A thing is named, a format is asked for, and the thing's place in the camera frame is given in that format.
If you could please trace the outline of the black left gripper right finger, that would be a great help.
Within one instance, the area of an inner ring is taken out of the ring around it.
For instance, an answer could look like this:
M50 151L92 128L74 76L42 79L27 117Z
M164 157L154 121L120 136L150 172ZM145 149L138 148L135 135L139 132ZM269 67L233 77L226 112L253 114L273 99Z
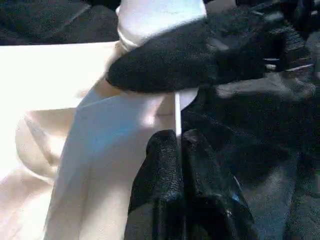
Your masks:
M254 240L254 218L235 177L198 130L181 139L189 240Z

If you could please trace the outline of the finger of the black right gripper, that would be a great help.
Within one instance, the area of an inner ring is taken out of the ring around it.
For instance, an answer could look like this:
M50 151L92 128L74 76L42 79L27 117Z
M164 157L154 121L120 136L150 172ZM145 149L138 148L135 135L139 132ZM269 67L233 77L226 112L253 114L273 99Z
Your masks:
M261 78L265 21L248 11L209 15L157 35L118 58L107 81L121 90L169 93Z

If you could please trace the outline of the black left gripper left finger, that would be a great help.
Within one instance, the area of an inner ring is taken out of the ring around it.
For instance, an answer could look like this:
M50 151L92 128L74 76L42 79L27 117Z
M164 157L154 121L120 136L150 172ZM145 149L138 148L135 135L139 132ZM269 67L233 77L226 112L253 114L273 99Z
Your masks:
M185 196L178 142L173 130L149 139L132 183L126 222L128 240L183 240Z

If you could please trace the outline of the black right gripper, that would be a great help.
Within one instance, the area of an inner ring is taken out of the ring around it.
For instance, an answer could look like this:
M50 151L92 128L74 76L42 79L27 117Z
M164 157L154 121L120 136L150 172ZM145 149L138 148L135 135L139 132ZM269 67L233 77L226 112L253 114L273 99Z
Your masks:
M264 17L273 39L264 64L269 72L295 72L313 66L306 42L282 14Z

